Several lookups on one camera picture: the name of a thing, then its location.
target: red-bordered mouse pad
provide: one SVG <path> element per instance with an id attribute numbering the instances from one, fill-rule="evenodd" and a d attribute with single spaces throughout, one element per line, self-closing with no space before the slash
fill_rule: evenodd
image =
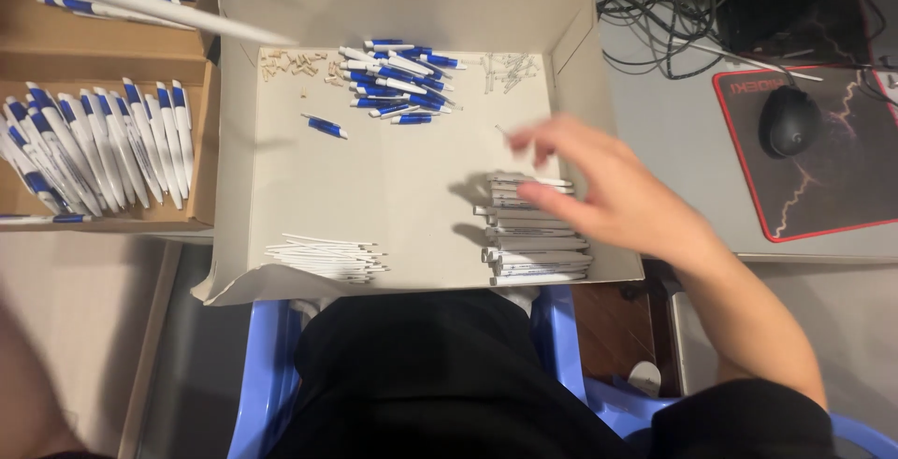
<path id="1" fill-rule="evenodd" d="M 762 149 L 758 124 L 770 91 L 788 85 L 786 76 L 771 71 L 714 76 L 764 236 L 788 241 L 898 220 L 898 122 L 891 107 L 870 95 L 859 70 L 792 71 L 824 79 L 795 79 L 820 107 L 823 126 L 809 149 L 785 159 Z M 882 88 L 875 74 L 867 77 Z"/>

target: brown cardboard box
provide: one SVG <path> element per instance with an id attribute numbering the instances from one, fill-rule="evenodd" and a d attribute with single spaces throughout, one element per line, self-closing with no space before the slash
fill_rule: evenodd
<path id="1" fill-rule="evenodd" d="M 5 0 L 0 9 L 0 97 L 24 100 L 27 80 L 54 96 L 94 86 L 123 92 L 128 77 L 145 93 L 179 80 L 190 99 L 194 153 L 183 210 L 165 197 L 85 224 L 0 226 L 0 231 L 84 230 L 120 233 L 208 229 L 215 218 L 219 69 L 205 58 L 199 33 L 117 20 L 77 17 L 35 0 Z M 0 213 L 51 214 L 0 161 Z"/>

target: black mouse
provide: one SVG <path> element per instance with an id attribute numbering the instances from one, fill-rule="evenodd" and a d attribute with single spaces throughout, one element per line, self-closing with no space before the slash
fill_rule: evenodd
<path id="1" fill-rule="evenodd" d="M 814 99 L 798 87 L 784 85 L 770 92 L 760 111 L 760 145 L 776 159 L 799 155 L 814 143 L 823 124 Z"/>

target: hand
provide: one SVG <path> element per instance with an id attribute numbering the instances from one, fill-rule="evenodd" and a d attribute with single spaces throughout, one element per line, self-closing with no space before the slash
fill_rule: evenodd
<path id="1" fill-rule="evenodd" d="M 681 270 L 701 265 L 709 250 L 727 251 L 708 221 L 655 178 L 626 143 L 576 117 L 555 115 L 515 132 L 508 142 L 515 153 L 533 143 L 537 168 L 557 152 L 580 169 L 589 184 L 583 202 L 535 182 L 517 188 L 522 199 L 579 233 L 664 259 Z"/>

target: cardboard box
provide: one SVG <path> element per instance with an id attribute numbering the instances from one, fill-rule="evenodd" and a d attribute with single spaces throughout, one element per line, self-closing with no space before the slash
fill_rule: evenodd
<path id="1" fill-rule="evenodd" d="M 256 45 L 222 39 L 221 154 L 212 272 L 194 294 L 207 304 L 255 299 L 476 288 L 492 272 L 480 262 L 488 204 L 483 176 L 498 169 L 563 177 L 586 192 L 578 172 L 554 161 L 535 172 L 514 160 L 496 129 L 530 124 L 557 110 L 615 133 L 594 0 L 219 0 L 221 12 L 294 36 L 304 51 L 361 47 L 372 37 L 451 51 L 474 60 L 453 72 L 448 93 L 463 111 L 431 124 L 390 125 L 348 106 L 347 87 L 323 75 L 280 73 L 265 81 Z M 485 93 L 485 52 L 527 52 L 543 65 L 503 94 Z M 308 98 L 300 98 L 307 87 Z M 349 133 L 334 138 L 300 112 Z M 265 246 L 282 233 L 369 240 L 391 271 L 365 285 L 340 284 L 273 263 Z M 642 278 L 637 254 L 593 241 L 589 282 Z"/>
<path id="2" fill-rule="evenodd" d="M 138 202 L 101 223 L 0 226 L 0 231 L 82 230 L 140 233 L 208 229 L 215 218 L 218 94 L 221 75 L 205 58 L 196 32 L 116 20 L 76 17 L 35 0 L 4 0 L 0 29 L 0 94 L 24 101 L 25 82 L 54 96 L 93 86 L 123 93 L 122 77 L 154 93 L 155 83 L 179 80 L 190 99 L 194 169 L 183 210 L 169 198 L 147 209 Z M 51 212 L 32 196 L 12 167 L 0 161 L 0 212 Z"/>

